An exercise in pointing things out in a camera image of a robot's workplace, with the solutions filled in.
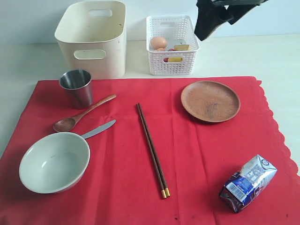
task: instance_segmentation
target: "white plastic basket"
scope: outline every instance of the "white plastic basket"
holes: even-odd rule
[[[93,79],[122,77],[126,66],[126,7],[118,1],[82,1],[69,6],[55,31],[71,69]]]
[[[191,18],[188,15],[148,16],[147,51],[152,75],[188,75],[192,72],[199,44],[194,34]],[[190,45],[188,51],[155,52],[150,44],[153,37],[164,37],[168,49],[174,45]],[[181,62],[164,62],[164,58],[181,57]]]

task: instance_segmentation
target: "stainless steel cup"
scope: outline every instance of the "stainless steel cup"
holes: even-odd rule
[[[84,109],[92,105],[93,95],[91,75],[83,69],[66,72],[60,78],[60,86],[65,89],[74,108]]]

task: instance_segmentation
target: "knife blade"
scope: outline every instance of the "knife blade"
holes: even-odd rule
[[[81,137],[83,137],[84,139],[87,139],[89,137],[97,135],[97,134],[101,133],[102,131],[110,128],[115,122],[116,122],[116,120],[109,121],[108,123],[105,123],[105,124],[95,128],[95,129],[81,135]]]

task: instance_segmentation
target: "chopsticks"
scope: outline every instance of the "chopsticks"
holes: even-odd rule
[[[142,126],[143,126],[143,129],[144,129],[146,138],[147,138],[148,147],[149,147],[149,150],[150,150],[150,153],[151,153],[152,162],[153,162],[154,169],[155,169],[155,172],[156,172],[156,175],[157,175],[157,179],[158,179],[158,182],[159,182],[159,185],[160,185],[160,190],[161,190],[162,196],[163,196],[163,198],[167,198],[171,195],[170,195],[169,188],[167,186],[167,182],[165,180],[165,176],[164,176],[164,173],[163,173],[163,169],[161,168],[161,164],[160,164],[160,161],[158,159],[158,155],[156,153],[156,150],[155,150],[155,147],[154,147],[154,144],[153,144],[153,140],[152,140],[152,137],[151,137],[151,134],[150,134],[150,131],[149,131],[149,128],[148,128],[148,125],[147,125],[147,122],[146,122],[146,119],[145,119],[145,116],[144,116],[144,113],[142,111],[142,107],[141,107],[140,103],[137,104],[137,109],[138,109],[139,116],[140,116],[140,119],[142,121]]]

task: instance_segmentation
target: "wooden plate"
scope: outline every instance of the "wooden plate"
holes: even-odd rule
[[[226,85],[215,81],[198,81],[186,86],[181,102],[188,113],[206,122],[223,122],[240,110],[240,99]]]

